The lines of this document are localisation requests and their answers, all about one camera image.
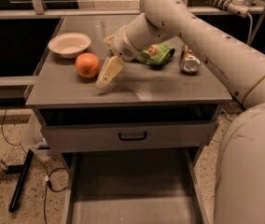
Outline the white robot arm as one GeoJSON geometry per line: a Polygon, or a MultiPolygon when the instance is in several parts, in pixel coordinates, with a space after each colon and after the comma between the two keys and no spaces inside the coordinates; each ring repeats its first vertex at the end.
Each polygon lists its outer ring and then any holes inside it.
{"type": "Polygon", "coordinates": [[[227,129],[216,163],[214,224],[265,224],[265,54],[193,15],[181,0],[145,0],[143,12],[105,39],[97,86],[146,47],[179,37],[245,111],[227,129]]]}

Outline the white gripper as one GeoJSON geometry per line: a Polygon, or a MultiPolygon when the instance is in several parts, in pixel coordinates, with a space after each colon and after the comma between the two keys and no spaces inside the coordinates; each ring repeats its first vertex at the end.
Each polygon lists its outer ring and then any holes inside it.
{"type": "Polygon", "coordinates": [[[98,88],[108,85],[121,72],[124,67],[124,61],[130,62],[141,53],[141,50],[135,48],[130,41],[126,28],[127,26],[122,26],[113,35],[107,36],[103,40],[104,44],[111,47],[112,53],[117,56],[105,59],[103,68],[96,81],[98,88]]]}

